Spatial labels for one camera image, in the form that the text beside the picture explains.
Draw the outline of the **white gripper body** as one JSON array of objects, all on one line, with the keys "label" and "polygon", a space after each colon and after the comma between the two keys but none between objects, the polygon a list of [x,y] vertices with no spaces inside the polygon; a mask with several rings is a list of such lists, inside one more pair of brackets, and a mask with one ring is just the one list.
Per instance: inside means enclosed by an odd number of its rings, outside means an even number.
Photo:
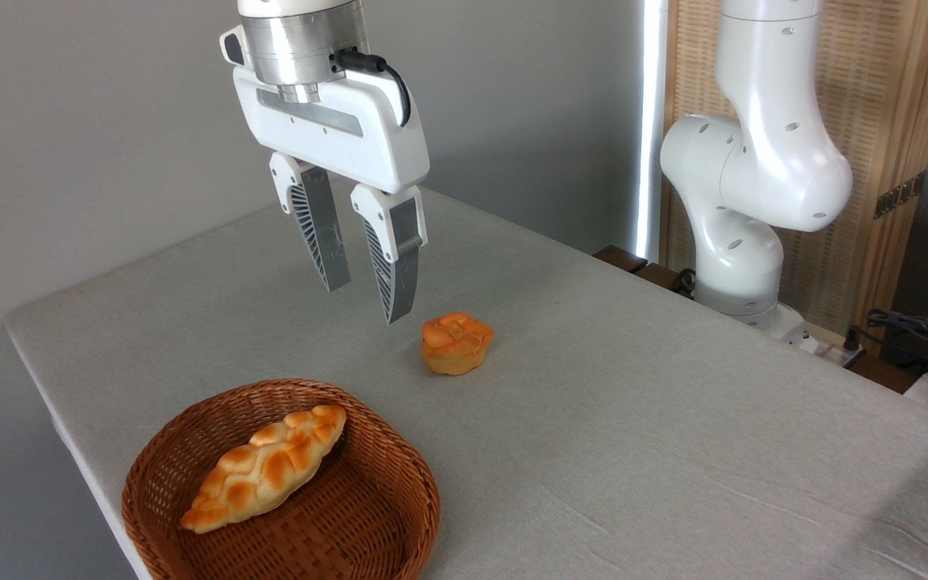
[{"label": "white gripper body", "polygon": [[270,150],[387,193],[416,186],[430,170],[419,111],[386,73],[347,71],[319,84],[318,102],[293,103],[255,75],[242,26],[220,37],[251,135]]}]

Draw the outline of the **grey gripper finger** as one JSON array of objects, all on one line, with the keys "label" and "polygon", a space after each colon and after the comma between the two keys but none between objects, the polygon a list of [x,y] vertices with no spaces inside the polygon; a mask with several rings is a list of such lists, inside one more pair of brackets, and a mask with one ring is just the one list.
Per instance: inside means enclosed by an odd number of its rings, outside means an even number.
[{"label": "grey gripper finger", "polygon": [[357,184],[350,201],[363,222],[384,319],[394,323],[412,311],[420,249],[429,240],[420,188],[386,193]]},{"label": "grey gripper finger", "polygon": [[325,289],[345,286],[350,269],[328,170],[279,151],[270,155],[269,168],[280,208],[297,224]]}]

